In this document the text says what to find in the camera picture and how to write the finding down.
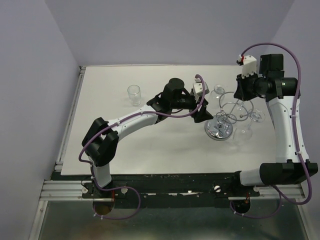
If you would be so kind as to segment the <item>ribbed wine glass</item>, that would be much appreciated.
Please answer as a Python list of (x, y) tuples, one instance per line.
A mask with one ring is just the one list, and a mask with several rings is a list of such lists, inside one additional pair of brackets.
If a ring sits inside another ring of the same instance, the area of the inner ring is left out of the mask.
[(208, 98), (208, 107), (212, 110), (219, 110), (219, 100), (224, 100), (225, 97), (225, 87), (221, 84), (216, 84), (213, 87), (213, 90), (210, 92), (209, 98)]

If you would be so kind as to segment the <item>chrome wine glass rack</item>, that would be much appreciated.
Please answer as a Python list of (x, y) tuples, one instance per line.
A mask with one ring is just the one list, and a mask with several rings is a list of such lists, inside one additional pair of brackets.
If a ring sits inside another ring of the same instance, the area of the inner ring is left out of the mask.
[[(209, 108), (209, 113), (213, 116), (213, 119), (207, 120), (204, 124), (204, 131), (209, 138), (222, 142), (232, 136), (236, 125), (236, 117), (233, 111), (239, 101), (242, 100), (234, 98), (234, 92), (225, 90), (223, 101), (219, 99), (219, 109), (211, 110)], [(242, 102), (249, 105), (251, 111), (254, 109), (252, 101)]]

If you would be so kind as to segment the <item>short clear wine glass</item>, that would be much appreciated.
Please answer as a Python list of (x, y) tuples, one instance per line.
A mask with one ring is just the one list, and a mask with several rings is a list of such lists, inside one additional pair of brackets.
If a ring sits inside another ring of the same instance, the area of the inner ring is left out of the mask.
[(141, 89), (138, 85), (130, 85), (127, 88), (128, 97), (133, 106), (141, 104)]

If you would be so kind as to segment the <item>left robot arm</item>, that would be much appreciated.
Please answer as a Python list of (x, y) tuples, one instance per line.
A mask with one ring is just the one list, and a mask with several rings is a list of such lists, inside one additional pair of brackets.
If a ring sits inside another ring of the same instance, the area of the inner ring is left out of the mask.
[[(110, 194), (110, 162), (116, 155), (118, 143), (124, 137), (167, 118), (180, 118), (175, 111), (187, 110), (188, 113), (181, 117), (192, 117), (195, 123), (213, 119), (207, 111), (205, 96), (208, 93), (208, 85), (199, 74), (195, 76), (190, 91), (185, 88), (183, 80), (172, 78), (162, 92), (133, 113), (109, 121), (101, 117), (95, 119), (81, 142), (82, 150), (78, 157), (80, 162), (90, 165), (95, 182), (93, 191), (101, 198)], [(83, 155), (87, 155), (88, 159), (84, 160)]]

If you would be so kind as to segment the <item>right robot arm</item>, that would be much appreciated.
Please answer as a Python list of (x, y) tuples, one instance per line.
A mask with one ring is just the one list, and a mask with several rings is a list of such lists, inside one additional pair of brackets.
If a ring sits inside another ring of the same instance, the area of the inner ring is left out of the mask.
[(239, 173), (230, 183), (230, 191), (241, 196), (248, 186), (297, 185), (318, 172), (317, 163), (309, 160), (304, 146), (299, 117), (298, 80), (285, 77), (284, 56), (265, 54), (257, 60), (251, 55), (239, 56), (242, 67), (237, 75), (234, 98), (243, 102), (264, 98), (275, 131), (275, 162)]

